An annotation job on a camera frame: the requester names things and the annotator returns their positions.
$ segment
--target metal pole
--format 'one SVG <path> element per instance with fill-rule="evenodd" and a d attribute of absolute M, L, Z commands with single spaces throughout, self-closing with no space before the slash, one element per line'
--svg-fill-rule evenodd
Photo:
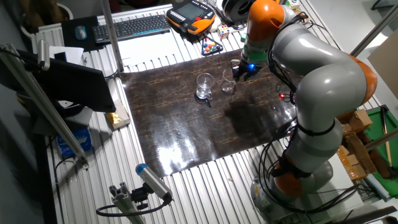
<path fill-rule="evenodd" d="M 395 18 L 398 14 L 398 4 L 396 4 L 386 16 L 370 31 L 370 33 L 355 47 L 350 53 L 352 56 L 357 57 L 371 42 L 379 35 L 379 33 Z"/>
<path fill-rule="evenodd" d="M 122 56 L 120 56 L 120 50 L 118 45 L 118 38 L 116 37 L 116 31 L 114 29 L 111 8 L 108 0 L 99 0 L 101 3 L 102 13 L 104 14 L 106 27 L 108 28 L 109 39 L 111 41 L 113 54 L 116 59 L 116 65 L 118 66 L 118 72 L 124 72 Z"/>
<path fill-rule="evenodd" d="M 12 44 L 7 44 L 6 48 L 8 51 L 18 55 L 17 50 L 12 46 Z M 57 132 L 62 136 L 75 155 L 81 159 L 83 168 L 88 168 L 88 164 L 86 163 L 87 157 L 84 150 L 81 148 L 79 142 L 76 140 L 67 124 L 65 124 L 64 120 L 58 114 L 54 105 L 44 93 L 42 87 L 37 83 L 33 74 L 26 71 L 22 61 L 15 56 L 1 52 L 0 59 L 4 64 L 6 64 L 7 68 L 15 76 L 29 96 L 32 97 L 35 104 L 40 108 L 55 130 L 57 130 Z"/>
<path fill-rule="evenodd" d="M 390 141 L 391 139 L 394 139 L 398 137 L 398 128 L 395 128 L 395 130 L 379 137 L 378 139 L 370 142 L 369 144 L 365 145 L 366 150 L 370 151 L 372 149 L 375 149 L 383 144 L 385 144 L 386 142 Z"/>

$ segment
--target paper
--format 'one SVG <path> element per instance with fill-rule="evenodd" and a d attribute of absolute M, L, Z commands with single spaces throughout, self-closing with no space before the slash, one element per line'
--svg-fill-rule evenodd
<path fill-rule="evenodd" d="M 124 66 L 138 65 L 179 50 L 171 32 L 118 41 L 118 45 Z"/>
<path fill-rule="evenodd" d="M 50 58 L 55 58 L 55 54 L 65 52 L 67 56 L 67 62 L 80 65 L 81 56 L 83 55 L 84 49 L 81 47 L 55 47 L 50 46 Z"/>

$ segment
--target aluminum profile table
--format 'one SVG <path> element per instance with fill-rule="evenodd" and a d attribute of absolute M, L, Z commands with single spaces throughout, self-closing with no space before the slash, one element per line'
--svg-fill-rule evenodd
<path fill-rule="evenodd" d="M 120 22 L 165 14 L 170 8 L 171 5 L 165 5 L 121 12 L 113 14 L 113 19 L 114 22 Z M 314 22 L 325 26 L 307 0 L 302 1 L 301 10 L 307 12 Z M 99 16 L 98 21 L 100 25 L 105 24 L 103 16 Z M 333 38 L 325 30 L 318 27 L 312 27 L 310 30 L 325 42 L 336 46 Z M 243 47 L 240 35 L 245 32 L 246 30 L 234 32 L 224 40 L 220 40 L 216 33 L 209 35 L 223 44 L 224 52 L 229 52 Z M 177 46 L 173 52 L 163 52 L 159 49 L 152 60 L 139 64 L 125 64 L 125 72 L 140 72 L 202 57 L 200 42 L 192 44 L 181 38 L 174 30 L 168 35 L 174 37 L 173 44 Z M 40 27 L 39 32 L 32 36 L 34 52 L 37 51 L 35 46 L 40 39 L 46 40 L 50 45 L 63 46 L 61 25 Z M 83 53 L 83 58 L 86 58 L 87 67 L 102 70 L 105 76 L 116 71 L 116 61 L 110 44 L 102 50 Z M 108 84 L 113 98 L 120 99 L 129 111 L 120 79 L 112 78 Z M 380 102 L 373 96 L 360 108 L 371 109 L 379 105 Z M 95 149 L 87 152 L 90 166 L 88 170 L 74 166 L 72 162 L 66 162 L 61 164 L 55 173 L 53 166 L 60 162 L 61 158 L 55 143 L 47 149 L 58 223 L 129 223 L 127 218 L 99 217 L 95 210 L 112 204 L 109 186 L 118 185 L 122 181 L 125 181 L 130 189 L 142 186 L 141 178 L 134 171 L 137 164 L 144 163 L 134 121 L 112 132 L 104 114 L 94 112 L 89 129 Z M 276 159 L 276 154 L 282 154 L 287 141 L 288 139 L 285 138 L 273 144 L 271 159 Z M 250 185 L 254 176 L 257 175 L 261 150 L 261 146 L 255 147 L 164 177 L 163 181 L 173 192 L 174 202 L 161 211 L 144 215 L 146 222 L 153 224 L 265 223 L 250 198 Z M 335 175 L 344 175 L 346 179 L 348 178 L 345 172 Z M 59 191 L 55 185 L 55 177 L 59 181 Z M 345 215 L 351 209 L 362 206 L 363 200 L 374 197 L 367 194 L 360 196 L 356 193 L 336 206 L 333 211 L 335 214 L 332 217 L 326 214 L 325 221 Z M 146 203 L 150 208 L 154 208 L 158 207 L 161 201 L 155 195 L 150 195 Z M 289 217 L 289 220 L 284 221 L 290 223 L 292 218 L 301 220 L 302 223 L 308 222 L 303 216 Z"/>

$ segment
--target white floor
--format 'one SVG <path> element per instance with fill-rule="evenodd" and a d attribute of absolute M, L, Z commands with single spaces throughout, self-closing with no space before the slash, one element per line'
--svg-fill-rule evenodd
<path fill-rule="evenodd" d="M 389 10 L 370 10 L 376 0 L 310 0 L 310 2 L 335 40 L 347 53 L 350 53 L 366 37 Z M 371 66 L 367 60 L 368 56 L 393 33 L 390 27 L 394 26 L 395 24 L 387 26 L 358 58 Z M 398 118 L 398 100 L 380 77 L 378 78 L 376 96 Z"/>

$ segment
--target empty glass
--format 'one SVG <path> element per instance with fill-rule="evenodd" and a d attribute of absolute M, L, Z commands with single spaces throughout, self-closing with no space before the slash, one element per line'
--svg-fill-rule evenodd
<path fill-rule="evenodd" d="M 197 78 L 197 97 L 201 100 L 211 100 L 211 87 L 214 85 L 214 78 L 209 73 L 202 73 Z"/>
<path fill-rule="evenodd" d="M 221 91 L 228 95 L 233 95 L 236 92 L 236 82 L 233 80 L 233 73 L 231 68 L 223 71 L 223 79 L 220 83 Z"/>

